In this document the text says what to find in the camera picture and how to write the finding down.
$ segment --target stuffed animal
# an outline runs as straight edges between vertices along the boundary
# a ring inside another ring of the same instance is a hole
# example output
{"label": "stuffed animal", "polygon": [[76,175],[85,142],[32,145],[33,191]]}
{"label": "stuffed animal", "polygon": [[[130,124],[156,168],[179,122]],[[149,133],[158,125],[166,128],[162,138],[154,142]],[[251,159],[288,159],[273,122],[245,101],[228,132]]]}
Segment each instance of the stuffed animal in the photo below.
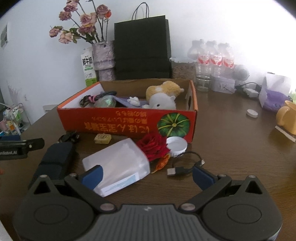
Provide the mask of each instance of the stuffed animal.
{"label": "stuffed animal", "polygon": [[175,82],[168,80],[161,85],[148,87],[146,90],[146,100],[149,101],[151,96],[156,93],[165,93],[168,96],[177,97],[182,92],[184,92],[184,89],[181,89]]}
{"label": "stuffed animal", "polygon": [[168,96],[165,93],[156,93],[150,97],[149,104],[143,105],[145,109],[175,110],[175,96]]}

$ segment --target gray vase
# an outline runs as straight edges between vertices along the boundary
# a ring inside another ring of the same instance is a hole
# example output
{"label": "gray vase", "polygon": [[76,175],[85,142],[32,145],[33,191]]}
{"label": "gray vase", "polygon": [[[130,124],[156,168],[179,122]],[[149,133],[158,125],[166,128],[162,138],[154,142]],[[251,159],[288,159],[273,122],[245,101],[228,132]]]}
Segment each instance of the gray vase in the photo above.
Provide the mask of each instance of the gray vase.
{"label": "gray vase", "polygon": [[94,43],[92,48],[94,69],[99,71],[99,81],[115,80],[113,41]]}

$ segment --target red rose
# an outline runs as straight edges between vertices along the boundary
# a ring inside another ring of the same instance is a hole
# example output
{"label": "red rose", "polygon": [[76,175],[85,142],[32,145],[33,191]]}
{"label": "red rose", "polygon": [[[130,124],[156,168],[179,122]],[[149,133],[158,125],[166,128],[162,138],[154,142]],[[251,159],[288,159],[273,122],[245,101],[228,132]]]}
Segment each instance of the red rose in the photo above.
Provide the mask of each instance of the red rose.
{"label": "red rose", "polygon": [[166,139],[167,137],[163,137],[159,133],[149,133],[136,144],[145,153],[148,160],[153,161],[170,152],[167,148]]}

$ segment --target blue gripper pad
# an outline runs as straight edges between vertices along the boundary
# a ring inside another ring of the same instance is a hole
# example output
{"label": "blue gripper pad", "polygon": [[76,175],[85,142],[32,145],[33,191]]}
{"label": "blue gripper pad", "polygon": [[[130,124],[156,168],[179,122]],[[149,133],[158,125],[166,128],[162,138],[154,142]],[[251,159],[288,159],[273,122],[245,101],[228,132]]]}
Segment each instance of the blue gripper pad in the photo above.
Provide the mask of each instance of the blue gripper pad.
{"label": "blue gripper pad", "polygon": [[103,168],[96,165],[80,175],[79,180],[87,188],[93,190],[103,180]]}
{"label": "blue gripper pad", "polygon": [[200,187],[201,190],[206,190],[208,187],[213,185],[218,178],[211,175],[202,167],[193,167],[192,169],[193,181]]}

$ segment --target white bottle cap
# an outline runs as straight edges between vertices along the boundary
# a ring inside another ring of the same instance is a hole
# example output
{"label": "white bottle cap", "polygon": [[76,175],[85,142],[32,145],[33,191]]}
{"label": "white bottle cap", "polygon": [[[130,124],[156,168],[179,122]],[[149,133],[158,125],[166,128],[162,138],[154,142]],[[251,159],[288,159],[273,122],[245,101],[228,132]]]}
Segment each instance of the white bottle cap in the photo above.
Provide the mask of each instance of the white bottle cap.
{"label": "white bottle cap", "polygon": [[248,109],[247,110],[247,115],[253,118],[257,118],[258,117],[258,113],[254,110]]}
{"label": "white bottle cap", "polygon": [[182,137],[169,137],[167,138],[168,149],[170,149],[170,155],[175,157],[187,149],[187,141]]}

